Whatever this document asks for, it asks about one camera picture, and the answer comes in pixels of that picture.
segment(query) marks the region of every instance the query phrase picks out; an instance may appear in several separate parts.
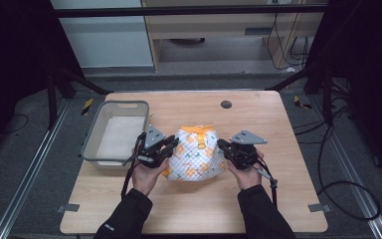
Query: gray carpet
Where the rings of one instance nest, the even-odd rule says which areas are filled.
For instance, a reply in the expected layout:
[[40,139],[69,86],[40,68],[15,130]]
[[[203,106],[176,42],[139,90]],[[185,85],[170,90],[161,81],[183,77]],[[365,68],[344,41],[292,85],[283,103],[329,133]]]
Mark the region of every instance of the gray carpet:
[[[285,79],[286,76],[287,74],[235,74],[229,76],[107,78],[91,79],[91,81],[108,90],[115,91],[263,89],[273,86],[280,80]],[[301,82],[295,83],[282,93],[284,105],[292,126],[319,120],[315,110],[308,110],[294,105],[293,94],[300,93],[300,84]],[[67,116],[61,130],[58,132],[58,136],[46,157],[40,174],[13,226],[12,234],[14,238],[44,238],[43,235],[63,236],[59,229],[63,214],[57,212],[56,209],[58,205],[67,203],[70,198],[82,163],[82,158],[80,157],[82,143],[92,124],[97,107],[104,97],[92,93],[78,84],[74,84],[74,86],[78,93],[75,99],[70,101]],[[94,99],[91,110],[87,116],[81,116],[84,103],[88,98]],[[344,102],[336,103],[336,108],[338,109],[343,105]],[[23,126],[25,118],[14,116],[8,130],[21,128],[4,134],[0,141],[0,217],[10,203],[18,184],[22,180],[45,135],[48,125],[46,92],[39,92],[22,100],[17,105],[16,113],[27,116],[28,122]],[[373,191],[382,207],[382,168],[374,166],[368,145],[365,143],[362,133],[359,132],[353,119],[349,119],[347,114],[343,114],[336,118],[334,123],[334,131],[345,145],[345,149],[361,175],[364,185]],[[318,142],[321,141],[323,134],[324,128],[320,127],[310,133],[298,136],[297,140],[300,142]],[[316,189],[319,189],[316,168],[319,143],[300,143],[299,146],[314,186]],[[345,179],[340,165],[335,158],[335,152],[329,145],[329,142],[327,142],[321,158],[321,172],[325,182]],[[362,216],[358,203],[348,186],[333,187],[330,189],[330,194],[344,208]],[[321,203],[331,204],[324,195],[321,194],[319,198]],[[353,219],[342,213],[332,204],[331,206],[333,210],[325,214],[329,225],[326,232],[320,235],[298,234],[297,237],[376,238],[368,222]],[[224,236],[211,235],[207,238],[224,238]]]

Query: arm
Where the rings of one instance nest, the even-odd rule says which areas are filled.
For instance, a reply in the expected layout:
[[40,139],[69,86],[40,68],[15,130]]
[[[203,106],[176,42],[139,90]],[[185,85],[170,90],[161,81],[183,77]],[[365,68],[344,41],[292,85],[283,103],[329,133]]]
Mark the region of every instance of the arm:
[[273,206],[262,185],[238,194],[248,238],[295,238],[289,225]]
[[130,189],[94,238],[140,238],[152,205],[147,196],[134,188]]
[[262,177],[254,168],[238,170],[228,161],[229,170],[237,178],[241,192],[238,194],[241,212],[244,216],[247,236],[250,239],[295,238],[289,225],[273,206],[261,185]]
[[147,196],[156,184],[159,174],[166,167],[167,160],[164,160],[157,168],[137,165],[132,173],[133,188],[100,226],[94,239],[140,238],[142,227],[153,205]]

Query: wooden table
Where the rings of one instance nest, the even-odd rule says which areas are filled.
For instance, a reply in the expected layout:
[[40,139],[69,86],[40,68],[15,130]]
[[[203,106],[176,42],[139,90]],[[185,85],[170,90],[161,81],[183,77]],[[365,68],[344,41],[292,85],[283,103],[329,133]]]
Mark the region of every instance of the wooden table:
[[[294,232],[326,230],[323,212],[308,209],[318,198],[277,92],[116,93],[106,99],[147,101],[149,123],[166,135],[174,134],[183,124],[213,122],[223,139],[242,129],[266,138],[267,144],[256,147],[265,154],[279,181],[279,211]],[[223,109],[222,101],[230,101],[232,107]],[[61,231],[95,233],[120,201],[124,177],[125,171],[99,170],[84,161],[70,199],[80,208],[65,212]],[[263,180],[263,185],[270,194],[269,182]],[[202,182],[172,182],[160,176],[149,195],[154,205],[143,233],[245,233],[238,192],[229,171]]]

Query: aluminum rail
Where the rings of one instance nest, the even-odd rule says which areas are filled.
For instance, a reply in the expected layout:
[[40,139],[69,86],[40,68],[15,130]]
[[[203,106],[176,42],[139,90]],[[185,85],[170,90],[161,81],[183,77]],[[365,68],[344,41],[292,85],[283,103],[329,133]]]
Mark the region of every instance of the aluminum rail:
[[315,13],[344,10],[344,6],[328,4],[273,4],[273,5],[218,5],[218,6],[169,6],[98,9],[55,9],[32,14],[58,18],[161,16],[161,15],[208,15],[250,13]]
[[17,192],[12,198],[4,215],[1,217],[0,239],[8,237],[10,230],[12,229],[12,226],[14,225],[14,222],[17,219],[21,208],[23,207],[24,202],[27,199],[30,189],[34,184],[37,175],[39,174],[40,168],[42,167],[43,162],[46,159],[49,149],[53,141],[55,140],[55,137],[61,127],[61,124],[65,119],[69,104],[69,100],[63,100],[56,124],[53,128],[47,131],[41,145],[39,146],[39,149],[36,152],[35,157],[33,158],[33,161],[30,164],[30,167],[28,168],[23,180],[21,181],[17,189]]
[[[309,97],[309,99],[313,103],[312,106],[317,112],[320,119],[324,120],[323,115],[321,113],[320,100],[316,97]],[[343,145],[341,144],[340,139],[335,132],[332,133],[330,137],[330,142],[334,152],[336,153],[336,159],[339,162],[345,177],[349,181],[365,186],[365,183],[363,183],[361,177],[359,176],[355,167],[351,163],[349,156],[346,154],[346,151],[343,148]],[[373,199],[367,192],[358,187],[352,187],[352,193],[354,194],[358,205],[360,206],[363,214],[366,217],[371,217],[377,212],[377,207]],[[368,221],[368,224],[370,225],[371,231],[374,233],[374,236],[377,239],[382,239],[382,216],[380,215],[376,219]]]

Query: wire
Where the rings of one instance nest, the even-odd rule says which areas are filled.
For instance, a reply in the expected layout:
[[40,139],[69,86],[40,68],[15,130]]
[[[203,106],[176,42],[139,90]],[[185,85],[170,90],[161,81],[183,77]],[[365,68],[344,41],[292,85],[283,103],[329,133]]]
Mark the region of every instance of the wire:
[[144,131],[137,137],[137,140],[135,141],[135,146],[132,152],[132,156],[128,159],[128,161],[131,161],[131,166],[129,167],[129,170],[126,172],[125,181],[123,182],[123,187],[120,191],[120,197],[122,199],[126,194],[126,190],[128,189],[129,179],[131,178],[134,169],[140,164],[140,162],[138,162],[138,164],[135,164],[135,160],[138,156],[139,143],[145,138],[145,136],[146,136],[146,132]]
[[273,205],[278,208],[278,193],[277,193],[277,188],[278,188],[278,181],[273,178],[271,172],[269,171],[268,165],[266,164],[265,160],[258,156],[257,163],[265,170],[265,172],[269,175],[270,177],[270,183],[271,183],[271,190],[272,190],[272,203]]
[[[335,99],[332,100],[332,102],[335,102],[335,101],[338,101],[338,100],[345,100],[345,98],[342,98],[342,97],[335,98]],[[349,109],[349,107],[342,107],[341,109],[339,109],[338,111],[333,113],[333,115],[331,116],[331,121],[335,117],[337,117],[339,114],[344,113],[348,109]],[[315,122],[309,122],[309,123],[306,123],[306,124],[303,124],[303,125],[300,125],[300,126],[296,126],[294,128],[299,128],[299,127],[303,127],[303,126],[307,126],[307,125],[312,125],[312,124],[315,124],[315,123],[318,123],[318,122],[320,122],[320,123],[317,124],[316,126],[310,128],[310,129],[307,129],[305,131],[298,132],[295,135],[303,134],[303,133],[307,133],[307,132],[313,131],[316,128],[320,127],[321,125],[324,125],[326,123],[326,120],[319,120],[319,121],[315,121]],[[322,175],[321,175],[321,158],[322,158],[322,153],[323,153],[323,150],[324,150],[324,145],[325,145],[326,141],[332,136],[333,131],[334,131],[334,126],[333,126],[333,124],[331,124],[331,125],[329,125],[327,127],[326,132],[325,132],[325,134],[324,134],[324,136],[323,136],[323,138],[322,138],[322,140],[320,142],[299,142],[299,143],[320,143],[320,150],[319,150],[318,159],[317,159],[317,172],[318,172],[318,180],[319,180],[319,184],[320,184],[320,189],[316,193],[317,193],[317,195],[319,195],[321,193],[324,193],[324,195],[337,208],[339,208],[344,214],[346,214],[346,215],[348,215],[348,216],[350,216],[352,218],[355,218],[355,219],[358,219],[358,220],[362,220],[362,221],[374,220],[374,219],[376,219],[377,217],[380,216],[380,214],[381,214],[381,206],[380,206],[380,202],[377,200],[377,198],[374,196],[374,194],[370,190],[368,190],[366,187],[364,187],[364,186],[362,186],[362,185],[360,185],[358,183],[352,182],[352,181],[338,180],[338,181],[330,182],[328,184],[324,184],[324,182],[322,180]],[[376,208],[377,208],[376,214],[371,216],[371,217],[361,217],[361,216],[358,216],[358,215],[355,215],[355,214],[349,212],[348,210],[344,209],[341,205],[339,205],[333,199],[333,197],[327,192],[327,188],[329,188],[331,186],[334,186],[334,185],[339,185],[339,184],[350,184],[352,186],[359,187],[362,190],[364,190],[365,192],[367,192],[371,196],[372,200],[374,201],[374,203],[376,205]]]
[[[281,42],[280,37],[279,37],[279,31],[278,31],[277,21],[278,21],[278,13],[275,13],[275,20],[274,20],[274,22],[273,22],[273,26],[272,26],[271,33],[269,34],[269,37],[268,37],[268,52],[269,52],[269,55],[271,56],[273,65],[274,65],[274,67],[275,67],[277,70],[285,70],[285,69],[287,69],[287,68],[289,68],[289,67],[295,67],[295,66],[298,66],[298,64],[290,63],[290,62],[287,61],[287,58],[286,58],[286,56],[285,56],[284,47],[282,46],[282,42]],[[287,67],[285,67],[285,68],[279,68],[279,67],[277,67],[277,66],[275,65],[275,61],[273,61],[273,55],[272,55],[272,52],[270,51],[270,38],[271,38],[271,35],[272,35],[274,29],[276,30],[276,35],[278,36],[279,46],[281,47],[281,51],[282,51],[282,57],[284,58],[284,60],[286,61],[286,63],[289,64],[289,66],[287,66]]]
[[304,37],[304,44],[302,53],[294,53],[293,48],[295,46],[297,37],[293,38],[293,42],[290,45],[289,55],[292,59],[299,61],[299,68],[302,70],[305,67],[306,60],[308,58],[308,37]]
[[[380,206],[380,202],[377,200],[377,198],[374,196],[374,194],[369,191],[366,187],[358,184],[358,183],[355,183],[355,182],[352,182],[352,181],[347,181],[347,180],[339,180],[339,181],[335,181],[335,182],[331,182],[331,183],[328,183],[327,185],[324,185],[323,181],[322,181],[322,176],[321,176],[321,166],[320,166],[320,163],[321,163],[321,156],[322,156],[322,152],[324,150],[324,145],[325,145],[325,142],[326,142],[326,136],[328,135],[328,132],[330,131],[330,129],[333,128],[333,124],[330,125],[327,130],[326,130],[326,134],[324,135],[324,138],[321,142],[321,146],[320,146],[320,151],[319,151],[319,154],[318,154],[318,159],[317,159],[317,172],[318,172],[318,180],[319,180],[319,183],[320,183],[320,190],[317,191],[317,195],[321,194],[321,193],[324,193],[327,198],[337,207],[339,208],[343,213],[345,213],[346,215],[352,217],[352,218],[355,218],[355,219],[358,219],[358,220],[362,220],[362,221],[368,221],[368,220],[374,220],[376,219],[380,213],[381,213],[381,206]],[[360,187],[362,188],[364,191],[366,191],[368,194],[370,194],[371,198],[373,199],[374,203],[376,204],[376,207],[377,207],[377,212],[375,215],[371,216],[371,217],[360,217],[360,216],[357,216],[353,213],[350,213],[349,211],[347,211],[346,209],[344,209],[342,206],[340,206],[331,196],[330,194],[328,194],[327,192],[327,188],[333,186],[333,185],[338,185],[338,184],[351,184],[353,186],[357,186],[357,187]]]
[[24,114],[14,114],[14,117],[23,117],[23,118],[26,119],[26,121],[23,123],[23,125],[19,126],[18,128],[15,128],[15,129],[12,129],[12,130],[3,131],[4,134],[16,132],[16,131],[20,130],[21,128],[23,128],[25,125],[27,125],[27,123],[29,122],[29,118],[26,115],[24,115]]

